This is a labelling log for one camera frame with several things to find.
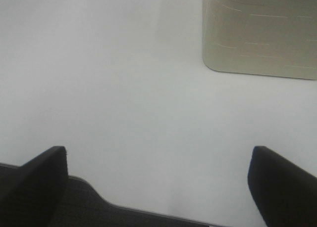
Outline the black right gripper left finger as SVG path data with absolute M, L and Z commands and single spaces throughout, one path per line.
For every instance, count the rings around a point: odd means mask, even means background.
M 66 149 L 54 146 L 0 180 L 0 225 L 46 227 L 68 182 Z

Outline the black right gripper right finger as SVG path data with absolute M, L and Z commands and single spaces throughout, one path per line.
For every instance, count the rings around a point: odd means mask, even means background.
M 266 226 L 317 225 L 316 177 L 273 150 L 254 147 L 248 186 Z

